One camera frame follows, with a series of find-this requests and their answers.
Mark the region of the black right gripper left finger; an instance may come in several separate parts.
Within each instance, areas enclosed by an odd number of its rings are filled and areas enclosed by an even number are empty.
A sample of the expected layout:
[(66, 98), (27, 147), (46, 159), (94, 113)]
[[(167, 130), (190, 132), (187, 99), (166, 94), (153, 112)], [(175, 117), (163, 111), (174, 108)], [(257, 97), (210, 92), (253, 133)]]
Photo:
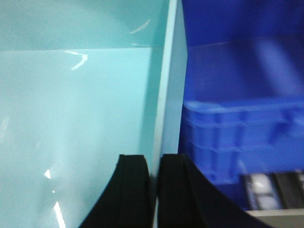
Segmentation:
[(149, 183), (143, 155), (119, 155), (111, 179), (80, 227), (152, 227)]

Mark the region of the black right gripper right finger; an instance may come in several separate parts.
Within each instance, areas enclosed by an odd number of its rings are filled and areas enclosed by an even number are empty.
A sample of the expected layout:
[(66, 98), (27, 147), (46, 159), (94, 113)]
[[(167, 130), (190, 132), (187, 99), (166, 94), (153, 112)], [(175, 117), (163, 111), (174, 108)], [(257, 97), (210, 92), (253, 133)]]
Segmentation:
[(158, 177), (160, 228), (267, 228), (233, 203), (184, 154), (164, 154)]

